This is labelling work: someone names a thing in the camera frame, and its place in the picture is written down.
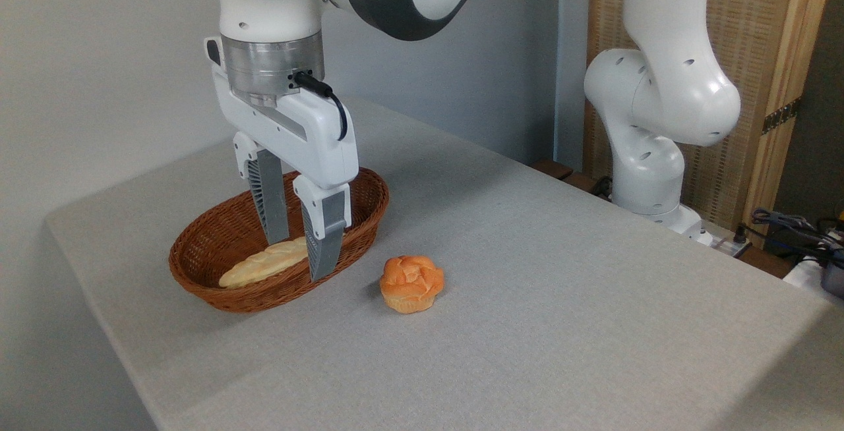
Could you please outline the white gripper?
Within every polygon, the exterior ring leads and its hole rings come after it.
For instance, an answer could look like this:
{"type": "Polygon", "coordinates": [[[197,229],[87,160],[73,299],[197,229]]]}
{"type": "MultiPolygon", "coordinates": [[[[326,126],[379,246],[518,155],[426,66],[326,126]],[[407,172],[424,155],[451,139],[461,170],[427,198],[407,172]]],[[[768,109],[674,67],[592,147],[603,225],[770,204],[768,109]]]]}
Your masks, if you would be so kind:
{"type": "Polygon", "coordinates": [[[355,131],[347,131],[334,101],[307,90],[280,98],[276,107],[247,103],[230,89],[220,38],[205,38],[224,118],[237,128],[237,168],[247,181],[268,244],[289,238],[281,161],[301,175],[293,190],[301,202],[311,281],[332,274],[344,230],[351,225],[349,185],[359,172],[355,131]]]}

